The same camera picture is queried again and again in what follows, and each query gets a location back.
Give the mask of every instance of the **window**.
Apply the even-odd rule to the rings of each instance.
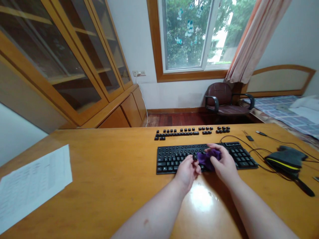
[[[255,2],[158,0],[155,6],[156,1],[148,0],[154,58],[157,73],[160,73],[157,76],[163,75],[164,81],[171,81],[169,75],[176,80],[185,80],[185,73],[193,71],[199,78],[201,74],[205,75],[204,79],[215,78],[212,72],[204,73],[206,71],[219,71],[216,77],[226,75]],[[181,79],[178,79],[178,73],[183,73]]]

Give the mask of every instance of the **tree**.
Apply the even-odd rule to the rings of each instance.
[[[222,29],[228,32],[222,55],[227,48],[238,46],[255,2],[256,0],[237,0],[236,4],[233,4],[233,0],[222,0],[213,32],[214,35]],[[200,65],[211,3],[212,0],[166,0],[165,23],[169,69]],[[203,6],[203,12],[198,18],[196,14],[201,6]],[[182,20],[177,19],[180,9],[183,11]],[[227,25],[230,13],[233,13],[233,17],[231,24]],[[185,36],[188,20],[193,21],[194,29],[190,37]],[[181,39],[181,44],[177,43],[177,38]],[[216,46],[212,47],[209,57],[212,58],[217,50],[219,48]]]

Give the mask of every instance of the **wooden desk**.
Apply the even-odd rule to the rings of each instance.
[[[275,124],[230,125],[231,135],[245,142],[242,130],[259,147],[275,151],[281,141],[319,153]],[[213,143],[226,134],[168,137],[154,141],[159,129],[193,126],[57,130],[0,168],[0,177],[66,144],[70,146],[73,182],[11,227],[0,238],[108,238],[174,175],[156,175],[158,146]],[[225,138],[223,142],[237,141]],[[265,165],[256,155],[254,159]],[[319,237],[319,165],[304,162],[300,178],[317,195],[307,196],[295,183],[263,169],[241,170],[242,179],[300,238]],[[204,173],[185,197],[172,238],[246,238],[230,194],[215,173]]]

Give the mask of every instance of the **bed headboard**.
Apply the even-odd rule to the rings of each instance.
[[[254,97],[302,95],[314,69],[300,65],[277,65],[254,71],[248,84],[243,85],[241,93]]]

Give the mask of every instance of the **hand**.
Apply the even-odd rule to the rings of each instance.
[[[207,146],[209,148],[205,149],[206,152],[210,149],[216,149],[221,152],[220,161],[218,161],[214,156],[210,157],[210,161],[215,167],[218,177],[225,183],[225,185],[230,188],[237,182],[240,182],[241,179],[238,175],[235,162],[227,149],[218,144],[207,144]]]
[[[185,195],[190,191],[194,180],[202,173],[198,160],[194,161],[192,155],[188,155],[179,165],[174,181]]]

